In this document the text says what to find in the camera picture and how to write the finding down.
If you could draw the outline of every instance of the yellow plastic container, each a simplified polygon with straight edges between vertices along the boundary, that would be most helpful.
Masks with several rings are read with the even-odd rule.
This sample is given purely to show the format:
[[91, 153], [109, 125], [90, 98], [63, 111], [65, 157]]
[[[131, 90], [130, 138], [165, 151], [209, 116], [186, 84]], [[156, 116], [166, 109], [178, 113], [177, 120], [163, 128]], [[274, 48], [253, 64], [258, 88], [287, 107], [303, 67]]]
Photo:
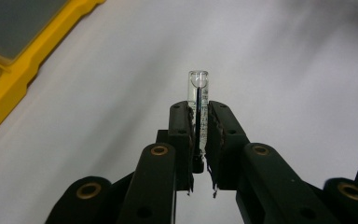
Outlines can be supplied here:
[[39, 65], [82, 16], [104, 0], [0, 0], [0, 123]]

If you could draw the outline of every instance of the glass test tube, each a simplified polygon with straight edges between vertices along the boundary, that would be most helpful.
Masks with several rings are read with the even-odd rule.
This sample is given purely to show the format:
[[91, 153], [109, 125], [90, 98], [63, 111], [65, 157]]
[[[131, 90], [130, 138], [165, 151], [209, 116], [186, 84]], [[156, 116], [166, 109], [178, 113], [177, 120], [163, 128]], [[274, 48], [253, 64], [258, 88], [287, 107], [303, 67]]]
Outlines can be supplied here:
[[196, 134], [196, 148], [205, 154], [208, 132], [208, 72], [191, 71], [188, 73], [188, 105], [193, 109], [193, 126]]

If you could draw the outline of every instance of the white surface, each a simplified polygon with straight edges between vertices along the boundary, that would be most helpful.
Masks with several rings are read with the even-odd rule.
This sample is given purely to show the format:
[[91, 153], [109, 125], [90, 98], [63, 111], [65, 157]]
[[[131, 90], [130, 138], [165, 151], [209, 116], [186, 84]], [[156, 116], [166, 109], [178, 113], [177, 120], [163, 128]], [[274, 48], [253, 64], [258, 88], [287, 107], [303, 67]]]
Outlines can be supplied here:
[[[112, 182], [210, 73], [252, 142], [306, 181], [358, 167], [358, 5], [353, 1], [113, 1], [84, 18], [0, 126], [0, 223], [43, 223], [79, 178]], [[207, 174], [178, 193], [176, 223], [241, 223]]]

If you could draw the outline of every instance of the test tube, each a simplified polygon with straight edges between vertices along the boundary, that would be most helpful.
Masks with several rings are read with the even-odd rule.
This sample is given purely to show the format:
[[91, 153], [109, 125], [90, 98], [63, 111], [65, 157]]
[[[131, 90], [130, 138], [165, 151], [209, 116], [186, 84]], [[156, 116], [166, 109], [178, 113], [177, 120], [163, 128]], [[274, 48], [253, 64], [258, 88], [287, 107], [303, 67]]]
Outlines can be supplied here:
[[203, 155], [208, 133], [208, 72], [190, 71], [188, 73], [188, 105], [193, 110], [193, 127], [196, 135], [194, 160], [203, 167]]

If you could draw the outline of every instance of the yellow tray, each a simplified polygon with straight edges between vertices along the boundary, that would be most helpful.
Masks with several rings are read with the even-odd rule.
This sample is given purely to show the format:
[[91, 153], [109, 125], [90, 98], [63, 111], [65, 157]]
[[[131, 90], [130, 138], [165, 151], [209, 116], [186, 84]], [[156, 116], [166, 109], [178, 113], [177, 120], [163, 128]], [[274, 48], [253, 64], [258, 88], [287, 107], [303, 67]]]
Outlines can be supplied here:
[[[21, 10], [24, 6], [33, 7], [27, 8], [27, 10], [31, 10], [31, 14], [34, 13], [36, 16], [38, 16], [37, 12], [35, 12], [36, 10], [45, 8], [45, 6], [50, 6], [52, 2], [49, 2], [48, 0], [39, 1], [41, 4], [38, 5], [35, 3], [29, 4], [29, 2], [27, 4], [24, 0], [18, 0], [19, 3], [23, 4]], [[10, 1], [0, 1], [1, 5], [6, 4], [7, 2]], [[82, 16], [91, 12], [96, 5], [103, 2], [104, 0], [62, 0], [58, 5], [56, 4], [56, 12], [52, 11], [53, 14], [50, 13], [52, 16], [51, 18], [48, 18], [46, 24], [41, 25], [40, 23], [33, 23], [34, 27], [41, 27], [40, 30], [36, 30], [34, 27], [30, 27], [31, 30], [26, 30], [28, 35], [33, 32], [35, 35], [28, 43], [26, 43], [26, 40], [25, 42], [22, 40], [22, 43], [26, 43], [22, 49], [12, 50], [14, 53], [10, 52], [7, 54], [8, 56], [5, 53], [0, 53], [0, 123], [26, 94], [27, 85], [34, 78], [39, 65], [45, 60], [49, 53], [60, 43]], [[13, 9], [13, 7], [15, 6], [1, 6], [1, 8], [12, 8], [12, 10], [15, 10], [16, 8]], [[31, 21], [29, 18], [26, 18], [27, 15], [21, 14], [17, 16], [21, 17], [19, 18], [20, 21]], [[16, 28], [10, 27], [10, 24], [4, 24], [5, 20], [11, 20], [10, 17], [5, 18], [5, 16], [2, 16], [1, 18], [3, 19], [1, 19], [0, 22], [2, 25], [5, 25], [4, 29]], [[28, 29], [26, 25], [27, 24], [21, 23], [18, 26], [19, 29], [24, 30], [24, 27], [25, 29]], [[5, 33], [6, 30], [4, 29], [0, 29], [0, 32]], [[4, 42], [4, 40], [5, 39], [2, 40], [2, 45], [7, 45], [7, 41], [5, 40]]]

